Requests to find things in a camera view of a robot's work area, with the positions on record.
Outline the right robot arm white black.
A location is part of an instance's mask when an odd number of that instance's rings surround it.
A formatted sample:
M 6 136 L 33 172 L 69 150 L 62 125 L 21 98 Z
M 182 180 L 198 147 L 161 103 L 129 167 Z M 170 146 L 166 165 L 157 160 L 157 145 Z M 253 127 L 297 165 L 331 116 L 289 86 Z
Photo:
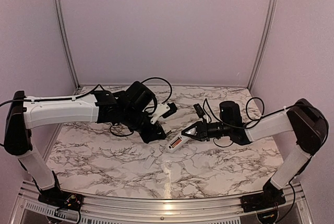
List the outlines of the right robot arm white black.
M 263 186 L 258 202 L 270 207 L 279 198 L 279 192 L 299 175 L 311 158 L 324 145 L 329 134 L 325 116 L 306 99 L 299 99 L 286 108 L 263 115 L 257 120 L 244 123 L 240 107 L 233 101 L 219 104 L 220 118 L 216 122 L 205 119 L 183 129 L 181 134 L 198 141 L 229 137 L 240 146 L 249 145 L 266 137 L 293 132 L 296 137 L 294 149 Z

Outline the white battery cover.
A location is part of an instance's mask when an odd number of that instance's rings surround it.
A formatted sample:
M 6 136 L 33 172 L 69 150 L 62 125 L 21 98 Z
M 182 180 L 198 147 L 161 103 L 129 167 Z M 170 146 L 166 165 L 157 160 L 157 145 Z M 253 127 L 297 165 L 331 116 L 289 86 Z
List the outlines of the white battery cover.
M 144 162 L 144 165 L 143 167 L 145 169 L 150 169 L 150 167 L 152 166 L 152 164 L 154 163 L 155 161 L 155 157 L 154 156 L 149 156 L 146 161 Z

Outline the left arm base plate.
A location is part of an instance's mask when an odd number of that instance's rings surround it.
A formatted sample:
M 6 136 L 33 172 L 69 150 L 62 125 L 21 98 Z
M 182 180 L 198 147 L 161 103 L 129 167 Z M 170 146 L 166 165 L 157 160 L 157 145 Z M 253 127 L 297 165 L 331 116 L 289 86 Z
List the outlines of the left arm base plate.
M 83 195 L 61 191 L 60 193 L 40 194 L 38 201 L 57 207 L 57 209 L 70 209 L 79 211 L 81 209 Z

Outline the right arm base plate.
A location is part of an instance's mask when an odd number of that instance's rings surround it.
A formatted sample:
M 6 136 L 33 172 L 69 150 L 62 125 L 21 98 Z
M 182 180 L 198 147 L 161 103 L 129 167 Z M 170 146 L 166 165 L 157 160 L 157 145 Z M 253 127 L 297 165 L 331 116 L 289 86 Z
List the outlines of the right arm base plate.
M 280 194 L 274 198 L 256 193 L 241 197 L 241 207 L 245 213 L 277 207 L 286 203 L 285 197 Z

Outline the white remote control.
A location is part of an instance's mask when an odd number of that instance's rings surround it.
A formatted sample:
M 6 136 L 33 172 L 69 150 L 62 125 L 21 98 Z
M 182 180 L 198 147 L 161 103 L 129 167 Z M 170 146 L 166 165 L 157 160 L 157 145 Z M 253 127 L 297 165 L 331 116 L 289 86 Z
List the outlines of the white remote control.
M 185 143 L 187 143 L 191 139 L 191 137 L 193 137 L 195 134 L 196 134 L 196 127 L 188 126 L 166 144 L 165 150 L 169 153 L 176 152 Z

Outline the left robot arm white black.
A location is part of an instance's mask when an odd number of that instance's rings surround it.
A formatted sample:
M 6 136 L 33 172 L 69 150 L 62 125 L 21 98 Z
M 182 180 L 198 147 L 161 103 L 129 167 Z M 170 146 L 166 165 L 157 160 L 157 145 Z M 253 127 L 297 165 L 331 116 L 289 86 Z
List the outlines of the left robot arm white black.
M 64 204 L 66 194 L 31 143 L 32 129 L 71 122 L 123 124 L 149 143 L 166 138 L 158 119 L 170 109 L 167 103 L 158 103 L 156 95 L 139 81 L 125 91 L 112 93 L 94 88 L 67 97 L 27 97 L 24 91 L 17 91 L 7 104 L 10 108 L 2 145 L 7 153 L 17 157 L 41 193 L 55 206 Z

